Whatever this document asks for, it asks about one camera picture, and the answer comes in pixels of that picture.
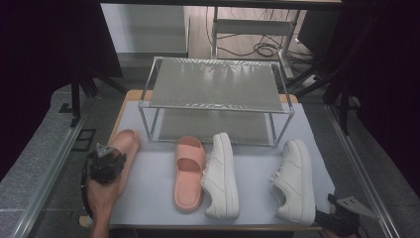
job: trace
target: cable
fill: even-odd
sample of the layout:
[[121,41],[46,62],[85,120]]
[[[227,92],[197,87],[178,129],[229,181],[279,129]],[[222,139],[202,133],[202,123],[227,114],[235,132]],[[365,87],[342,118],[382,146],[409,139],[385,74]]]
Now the cable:
[[[273,15],[274,15],[274,11],[275,11],[275,9],[272,9],[271,14],[269,16],[270,20],[272,19]],[[267,12],[268,12],[268,10],[265,9],[260,14],[259,19],[263,16],[263,14],[265,14],[265,18],[266,18]],[[290,10],[287,10],[286,20],[288,18],[289,13],[290,13]],[[206,33],[207,33],[207,40],[209,41],[210,45],[213,45],[212,41],[210,40],[209,31],[208,31],[208,7],[206,7]],[[224,36],[224,37],[218,37],[217,40],[236,37],[236,36],[240,36],[240,35],[241,34],[232,34],[232,35],[228,35],[228,36]],[[262,35],[262,38],[260,39],[260,41],[257,44],[254,45],[254,50],[249,52],[249,53],[245,53],[245,54],[237,54],[237,53],[231,52],[227,49],[219,48],[219,47],[217,49],[221,50],[221,51],[225,51],[225,52],[227,52],[229,54],[232,54],[234,56],[237,56],[237,57],[246,57],[246,56],[250,56],[254,53],[257,53],[264,58],[271,58],[271,57],[277,55],[278,52],[282,49],[283,39],[284,39],[284,36],[281,36],[281,43],[279,44],[272,37]],[[267,43],[268,40],[272,40],[274,42],[274,44]],[[302,54],[302,53],[296,53],[296,52],[288,51],[287,58],[289,60],[294,60],[294,62],[292,63],[292,67],[297,71],[299,71],[299,70],[294,67],[294,65],[296,63],[307,63],[307,64],[312,63],[313,59],[300,59],[300,58],[294,57],[291,54],[295,54],[295,55],[299,55],[299,56],[306,56],[306,57],[313,57],[313,56],[309,55],[309,54]]]

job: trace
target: white surface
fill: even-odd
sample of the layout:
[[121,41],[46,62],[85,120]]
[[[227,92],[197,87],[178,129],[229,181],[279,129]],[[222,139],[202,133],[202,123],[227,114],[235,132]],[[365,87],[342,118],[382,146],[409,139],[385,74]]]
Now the white surface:
[[[300,104],[293,104],[296,114],[278,148],[233,146],[240,201],[240,216],[234,221],[206,217],[204,210],[211,203],[208,195],[204,195],[201,205],[192,213],[185,214],[175,208],[175,143],[148,142],[137,104],[135,101],[127,103],[118,131],[128,128],[139,130],[142,145],[133,162],[125,190],[114,207],[111,225],[288,224],[275,217],[277,204],[270,191],[270,179],[280,166],[284,142],[290,139],[301,139],[308,147],[312,158],[315,204],[317,209],[329,211],[327,195],[334,193],[335,188]],[[212,145],[204,146],[208,159]]]
[[101,4],[117,53],[186,53],[182,6]]

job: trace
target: metal bracket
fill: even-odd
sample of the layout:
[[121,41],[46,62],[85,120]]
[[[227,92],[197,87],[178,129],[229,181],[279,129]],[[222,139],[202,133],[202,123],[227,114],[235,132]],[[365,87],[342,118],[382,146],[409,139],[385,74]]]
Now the metal bracket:
[[378,217],[367,207],[361,204],[358,200],[356,200],[353,196],[338,199],[337,203],[345,207],[346,209],[352,211],[353,213],[368,216],[374,219],[378,219]]

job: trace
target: wall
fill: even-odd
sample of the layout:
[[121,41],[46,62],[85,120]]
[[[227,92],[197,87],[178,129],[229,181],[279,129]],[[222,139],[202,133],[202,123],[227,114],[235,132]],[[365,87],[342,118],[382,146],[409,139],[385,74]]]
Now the wall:
[[101,4],[117,54],[186,54],[181,6]]

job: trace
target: white table surface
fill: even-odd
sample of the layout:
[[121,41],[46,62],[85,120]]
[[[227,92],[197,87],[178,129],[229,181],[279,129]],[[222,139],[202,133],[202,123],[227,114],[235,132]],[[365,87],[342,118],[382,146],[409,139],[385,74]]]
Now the white table surface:
[[[137,101],[128,101],[118,131],[135,129],[141,135],[138,151],[126,187],[115,204],[110,225],[112,226],[278,226],[291,223],[275,217],[278,208],[270,191],[271,175],[282,161],[282,148],[287,140],[300,139],[308,147],[312,159],[315,204],[317,209],[328,212],[328,193],[334,193],[334,185],[325,168],[301,104],[293,104],[293,116],[278,148],[233,146],[235,177],[240,201],[237,220],[216,220],[206,217],[205,209],[211,199],[204,194],[201,205],[192,213],[178,211],[173,203],[175,180],[175,143],[148,142]],[[211,144],[204,145],[206,157]]]

